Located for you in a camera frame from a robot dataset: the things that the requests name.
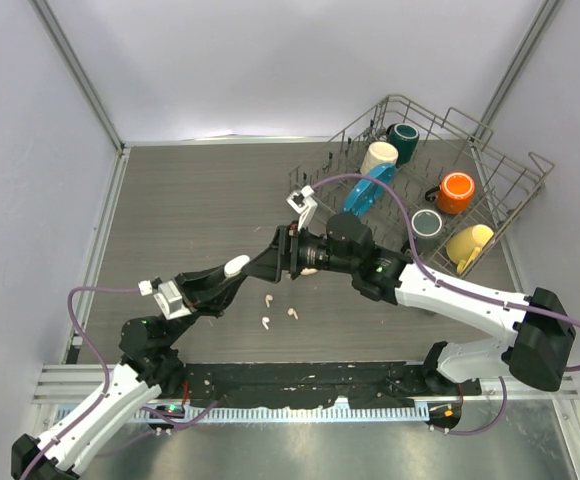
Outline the white earbud charging case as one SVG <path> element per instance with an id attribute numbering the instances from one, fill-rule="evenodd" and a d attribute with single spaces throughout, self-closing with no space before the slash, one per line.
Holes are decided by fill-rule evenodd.
<path id="1" fill-rule="evenodd" d="M 225 278 L 232 278 L 239 275 L 242 269 L 250 262 L 250 257 L 248 255 L 239 255 L 223 266 L 223 273 Z"/>

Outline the pink earbud charging case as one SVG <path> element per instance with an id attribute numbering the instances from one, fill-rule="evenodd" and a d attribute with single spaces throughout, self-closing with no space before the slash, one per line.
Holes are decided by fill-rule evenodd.
<path id="1" fill-rule="evenodd" d="M 317 269 L 305 268 L 301 271 L 301 275 L 302 276 L 310 276 L 310 275 L 314 275 L 318 272 L 319 272 L 319 270 L 317 270 Z"/>

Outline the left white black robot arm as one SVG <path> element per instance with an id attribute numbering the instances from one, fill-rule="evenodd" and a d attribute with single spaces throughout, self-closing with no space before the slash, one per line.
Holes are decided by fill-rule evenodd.
<path id="1" fill-rule="evenodd" d="M 11 453 L 15 479 L 77 479 L 126 422 L 147 402 L 175 397 L 184 367 L 173 343 L 201 316 L 218 317 L 245 280 L 250 259 L 237 256 L 213 269 L 169 281 L 143 280 L 131 293 L 152 297 L 157 316 L 127 321 L 122 359 L 104 367 L 104 380 L 68 416 L 33 437 L 22 435 Z"/>

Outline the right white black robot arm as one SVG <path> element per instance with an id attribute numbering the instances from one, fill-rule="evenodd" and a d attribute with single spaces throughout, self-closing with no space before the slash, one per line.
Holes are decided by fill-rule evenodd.
<path id="1" fill-rule="evenodd" d="M 348 274 L 353 288 L 370 300 L 426 310 L 486 333 L 484 340 L 431 347 L 421 380 L 432 394 L 506 374 L 541 391 L 561 387 L 576 332 L 549 290 L 524 295 L 422 272 L 409 256 L 378 246 L 371 229 L 350 213 L 331 217 L 321 236 L 297 223 L 278 227 L 244 272 L 277 283 L 284 272 L 298 277 L 305 269 Z"/>

